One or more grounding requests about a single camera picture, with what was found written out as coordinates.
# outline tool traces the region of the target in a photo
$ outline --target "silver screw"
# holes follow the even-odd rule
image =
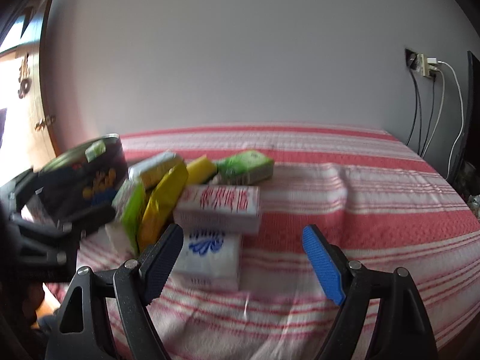
[[[402,276],[403,278],[406,278],[409,275],[409,272],[403,267],[397,268],[397,273],[399,276]]]
[[[125,268],[133,269],[138,265],[138,261],[135,259],[128,259],[125,261]]]
[[[71,232],[71,222],[67,222],[63,224],[63,232],[64,233]]]
[[[82,268],[78,268],[77,273],[78,273],[79,275],[86,275],[89,270],[90,270],[89,267],[83,266]]]
[[[67,254],[64,251],[59,251],[57,253],[57,263],[61,266],[67,262]]]
[[[362,263],[360,261],[357,261],[355,259],[353,259],[352,261],[349,261],[349,267],[351,269],[360,269],[362,267]]]

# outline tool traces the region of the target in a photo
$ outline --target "gray wall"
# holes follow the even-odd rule
[[[404,47],[449,62],[465,96],[467,50],[480,56],[454,0],[53,0],[47,37],[63,148],[108,132],[238,121],[364,125],[405,140],[414,94]],[[460,127],[446,76],[427,155],[443,175]],[[419,85],[425,126],[431,86]]]

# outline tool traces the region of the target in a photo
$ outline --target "red and white striped tablecloth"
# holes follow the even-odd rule
[[[480,226],[447,182],[388,133],[370,128],[295,124],[181,128],[122,138],[127,159],[173,150],[187,161],[255,149],[275,160],[260,183],[260,234],[245,237],[241,290],[211,293],[167,285],[149,307],[175,359],[312,359],[338,311],[303,252],[301,233],[316,224],[346,256],[368,268],[411,272],[438,347],[480,310]],[[105,233],[85,239],[78,265],[119,266]],[[62,298],[64,291],[57,291]],[[370,341],[378,301],[370,302],[354,358]],[[118,311],[110,317],[121,351]]]

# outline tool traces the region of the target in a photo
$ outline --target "white box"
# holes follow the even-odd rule
[[[184,287],[237,291],[241,245],[240,234],[212,230],[184,232],[183,247],[170,278]]]
[[[262,215],[260,189],[247,186],[187,186],[173,211],[184,231],[217,230],[258,234]]]

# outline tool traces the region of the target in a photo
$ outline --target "wall socket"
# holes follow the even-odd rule
[[[425,54],[405,49],[405,63],[409,69],[412,69],[421,76],[430,77],[430,69]]]

